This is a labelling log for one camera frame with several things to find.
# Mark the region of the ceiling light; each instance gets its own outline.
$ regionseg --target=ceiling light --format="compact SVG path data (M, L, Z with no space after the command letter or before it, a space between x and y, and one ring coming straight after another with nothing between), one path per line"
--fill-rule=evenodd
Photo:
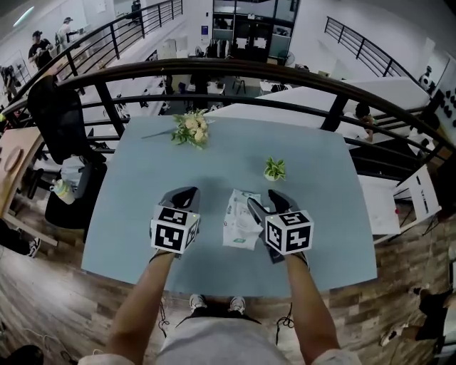
M35 6L32 6L29 10L27 10L25 13L21 15L19 19L17 19L16 23L13 24L13 26L17 26L21 21L23 21L35 8Z

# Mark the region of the green plant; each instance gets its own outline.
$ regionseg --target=green plant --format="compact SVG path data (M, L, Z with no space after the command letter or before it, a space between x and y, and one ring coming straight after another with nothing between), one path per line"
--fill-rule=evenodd
M285 180L285 162L283 160L279 160L275 163L272 157L268 158L264 173L268 176L272 176L274 179L281 178Z
M209 127L203 117L206 112L207 109L202 109L184 115L174 115L178 126L176 131L171 133L171 140L178 145L188 142L202 150L209 139Z

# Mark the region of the black pants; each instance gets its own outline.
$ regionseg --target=black pants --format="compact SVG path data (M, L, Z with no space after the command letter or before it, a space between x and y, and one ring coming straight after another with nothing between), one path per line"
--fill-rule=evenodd
M426 314L426 320L418 331L415 340L438 339L443 335L448 309L443 307L452 289L442 294L429 294L421 300L420 311Z
M183 323L186 319L189 318L200 318L200 317L214 317L214 318L237 318L237 319L246 319L247 321L252 321L258 324L261 324L257 320L250 318L245 314L240 314L238 311L228 312L227 309L223 310L219 307L208 306L207 308L196 308L192 315L184 318L178 326Z
M11 230L3 220L0 220L0 245L21 255L27 255L30 252L29 243L21 240L20 233Z

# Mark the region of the doorway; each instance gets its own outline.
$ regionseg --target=doorway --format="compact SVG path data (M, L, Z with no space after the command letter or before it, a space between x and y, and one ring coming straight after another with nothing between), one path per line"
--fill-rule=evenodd
M233 56L235 58L266 62L272 38L272 24L247 16L236 16L234 25Z

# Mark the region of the round wooden object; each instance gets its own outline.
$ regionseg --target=round wooden object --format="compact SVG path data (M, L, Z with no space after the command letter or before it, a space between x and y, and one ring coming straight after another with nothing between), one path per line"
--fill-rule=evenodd
M11 153L8 155L8 157L6 158L6 161L5 161L4 170L6 172L9 173L16 167L17 162L19 162L19 160L21 159L23 152L24 152L24 150L20 147L15 147L11 151Z

